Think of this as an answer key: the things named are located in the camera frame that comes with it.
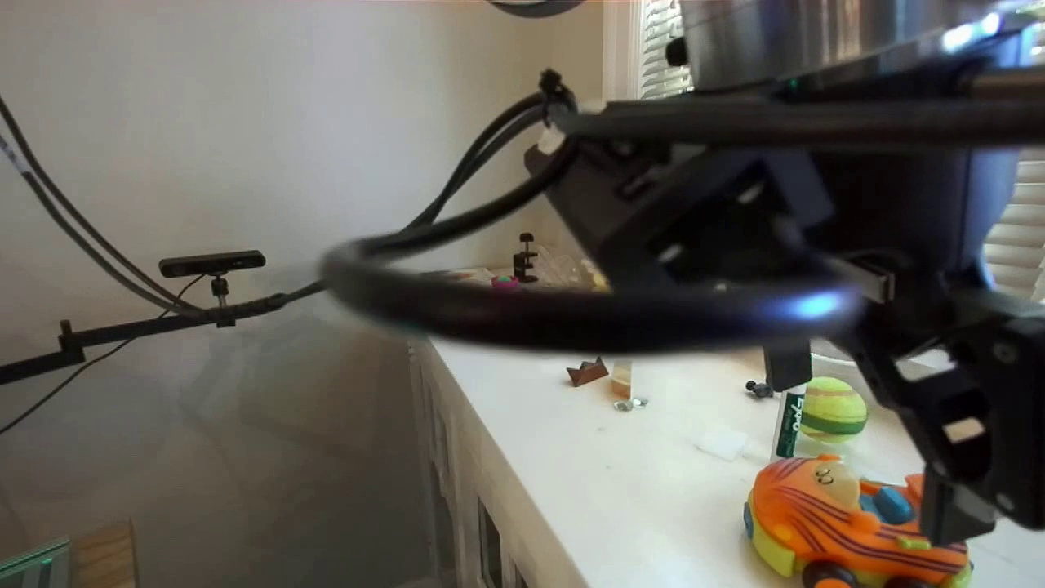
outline white wall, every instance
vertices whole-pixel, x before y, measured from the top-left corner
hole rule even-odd
[[[231,280],[249,298],[412,219],[542,64],[593,97],[602,29],[593,0],[554,22],[481,0],[4,0],[0,96],[142,269],[263,247],[269,269]],[[459,206],[516,184],[516,154]],[[547,212],[436,262],[504,262],[516,228],[542,233]],[[154,315],[53,228],[7,162],[0,269],[0,364],[50,351],[63,316]],[[53,382],[4,385],[0,418]],[[419,575],[423,563],[396,557],[423,552],[408,527],[423,515],[419,470],[396,465],[412,458],[405,389],[405,343],[322,298],[237,329],[140,340],[0,438],[0,552],[133,518],[149,588]],[[351,557],[374,544],[387,557]]]

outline toy car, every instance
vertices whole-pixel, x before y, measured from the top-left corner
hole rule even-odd
[[[968,544],[916,535],[920,476],[862,480],[838,458],[774,459],[755,480],[745,531],[765,564],[803,588],[968,588]]]

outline white countertop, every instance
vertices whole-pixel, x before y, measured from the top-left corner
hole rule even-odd
[[[632,359],[639,410],[616,410],[606,380],[570,389],[581,355],[433,343],[518,485],[593,588],[796,585],[742,538],[742,506],[768,465],[777,402],[742,389],[757,353]],[[856,440],[859,473],[901,480],[920,459],[884,410]],[[974,585],[1045,585],[1045,535],[1009,522],[974,543]]]

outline yellow ball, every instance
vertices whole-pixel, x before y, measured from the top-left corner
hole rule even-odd
[[[856,438],[868,424],[868,402],[843,380],[809,380],[799,430],[809,438]]]

